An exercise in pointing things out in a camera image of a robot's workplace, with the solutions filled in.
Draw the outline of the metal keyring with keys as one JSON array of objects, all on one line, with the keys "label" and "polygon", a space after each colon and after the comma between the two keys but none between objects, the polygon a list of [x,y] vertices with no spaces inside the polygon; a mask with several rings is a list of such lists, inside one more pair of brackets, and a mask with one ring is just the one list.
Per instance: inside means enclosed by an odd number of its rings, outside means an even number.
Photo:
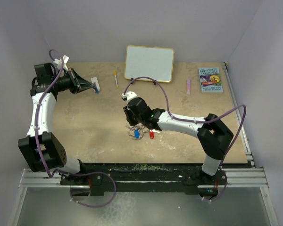
[{"label": "metal keyring with keys", "polygon": [[126,125],[125,127],[129,129],[128,136],[132,140],[141,140],[144,135],[150,131],[142,124],[137,124],[135,126]]}]

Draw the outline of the red key tag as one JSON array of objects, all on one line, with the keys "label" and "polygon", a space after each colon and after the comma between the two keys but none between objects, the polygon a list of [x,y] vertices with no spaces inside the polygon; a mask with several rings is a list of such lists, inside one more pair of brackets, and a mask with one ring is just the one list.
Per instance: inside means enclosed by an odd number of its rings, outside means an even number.
[{"label": "red key tag", "polygon": [[150,137],[150,139],[154,139],[155,133],[160,133],[160,131],[155,130],[155,129],[149,130],[149,137]]}]

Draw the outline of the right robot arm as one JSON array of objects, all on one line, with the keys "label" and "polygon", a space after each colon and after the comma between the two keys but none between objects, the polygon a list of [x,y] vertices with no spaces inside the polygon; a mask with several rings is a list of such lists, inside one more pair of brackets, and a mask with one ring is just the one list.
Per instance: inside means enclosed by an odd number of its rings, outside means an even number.
[{"label": "right robot arm", "polygon": [[140,97],[123,97],[126,106],[123,111],[129,125],[142,124],[150,130],[173,131],[197,138],[206,154],[202,164],[200,179],[205,184],[212,184],[217,179],[217,170],[225,158],[233,133],[214,114],[207,117],[192,118],[182,116],[176,120],[164,109],[151,109]]}]

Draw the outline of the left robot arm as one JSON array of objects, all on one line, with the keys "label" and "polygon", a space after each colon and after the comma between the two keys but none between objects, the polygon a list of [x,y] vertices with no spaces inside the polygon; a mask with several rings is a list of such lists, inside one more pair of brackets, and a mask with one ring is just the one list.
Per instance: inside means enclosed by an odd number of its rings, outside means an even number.
[{"label": "left robot arm", "polygon": [[100,92],[96,77],[87,81],[74,69],[63,68],[59,76],[52,63],[35,65],[36,77],[32,80],[30,96],[33,102],[33,114],[28,133],[19,139],[18,147],[33,172],[54,172],[61,170],[71,174],[78,185],[87,181],[88,174],[81,169],[81,161],[67,158],[63,145],[53,134],[53,114],[59,92],[69,90],[78,94],[88,89]]}]

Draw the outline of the yellow capped marker pen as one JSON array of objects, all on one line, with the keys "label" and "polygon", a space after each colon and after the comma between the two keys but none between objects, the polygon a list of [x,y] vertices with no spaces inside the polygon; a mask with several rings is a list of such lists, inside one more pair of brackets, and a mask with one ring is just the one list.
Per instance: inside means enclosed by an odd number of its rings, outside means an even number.
[{"label": "yellow capped marker pen", "polygon": [[116,71],[114,71],[114,77],[115,77],[116,88],[118,88],[119,85],[118,85],[117,72]]}]

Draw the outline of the yellow framed whiteboard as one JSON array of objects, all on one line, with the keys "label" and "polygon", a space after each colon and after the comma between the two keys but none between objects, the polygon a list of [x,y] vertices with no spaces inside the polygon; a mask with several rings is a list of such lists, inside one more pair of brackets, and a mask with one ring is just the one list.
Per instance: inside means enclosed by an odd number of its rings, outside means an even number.
[{"label": "yellow framed whiteboard", "polygon": [[170,83],[173,75],[175,51],[172,48],[129,45],[126,48],[124,77],[127,80],[148,78]]}]

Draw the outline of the blue treehouse book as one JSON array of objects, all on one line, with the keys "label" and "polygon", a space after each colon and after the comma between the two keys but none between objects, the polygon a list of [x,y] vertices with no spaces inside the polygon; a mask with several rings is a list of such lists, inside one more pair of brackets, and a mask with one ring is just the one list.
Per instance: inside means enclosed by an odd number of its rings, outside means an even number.
[{"label": "blue treehouse book", "polygon": [[198,68],[201,92],[223,93],[221,75],[218,67]]}]

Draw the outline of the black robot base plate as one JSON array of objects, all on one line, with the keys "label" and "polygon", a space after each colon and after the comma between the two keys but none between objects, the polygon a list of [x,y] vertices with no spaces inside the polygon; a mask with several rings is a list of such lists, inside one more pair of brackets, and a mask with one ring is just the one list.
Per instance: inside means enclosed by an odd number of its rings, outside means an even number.
[{"label": "black robot base plate", "polygon": [[209,176],[194,163],[81,163],[79,174],[63,174],[60,182],[89,188],[92,196],[113,191],[217,196],[218,188],[227,184],[224,171]]}]

